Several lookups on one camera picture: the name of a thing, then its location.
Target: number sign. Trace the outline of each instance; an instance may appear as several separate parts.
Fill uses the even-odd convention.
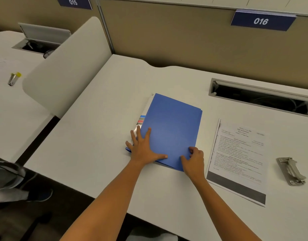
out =
[[[57,0],[63,7],[84,8],[92,10],[90,0]]]
[[[287,31],[295,19],[294,14],[236,10],[231,25]]]

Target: desk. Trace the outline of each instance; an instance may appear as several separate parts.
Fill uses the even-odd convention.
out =
[[[0,32],[0,59],[9,60],[0,70],[0,158],[15,162],[52,119],[47,109],[24,93],[23,78],[44,60],[41,54],[12,49],[23,33]],[[22,76],[14,86],[7,84],[11,73]]]
[[[308,95],[305,89],[176,66],[155,68],[112,55],[25,166],[96,198],[126,166],[130,130],[150,93],[160,93],[203,110],[196,146],[205,152],[205,166],[219,118],[268,132],[267,207],[213,188],[261,239],[308,240],[308,182],[289,186],[275,160],[294,157],[308,177],[308,117],[211,97],[212,78]],[[142,170],[128,213],[191,241],[220,240],[188,177],[167,167]]]

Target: right hand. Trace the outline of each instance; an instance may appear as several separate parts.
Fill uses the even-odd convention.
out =
[[[191,152],[190,159],[181,156],[183,170],[191,181],[205,179],[204,176],[204,153],[196,147],[189,147]]]

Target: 016 sign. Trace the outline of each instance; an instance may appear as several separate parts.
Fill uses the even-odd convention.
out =
[[[287,31],[295,19],[294,14],[237,10],[231,25]]]
[[[92,10],[90,0],[57,0],[63,7],[84,8]]]

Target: folder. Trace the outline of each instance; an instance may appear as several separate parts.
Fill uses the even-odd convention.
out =
[[[202,110],[172,98],[155,94],[144,117],[141,135],[149,127],[151,150],[158,154],[167,154],[167,159],[158,162],[183,171],[180,156],[190,158],[188,147],[195,146],[199,132]]]

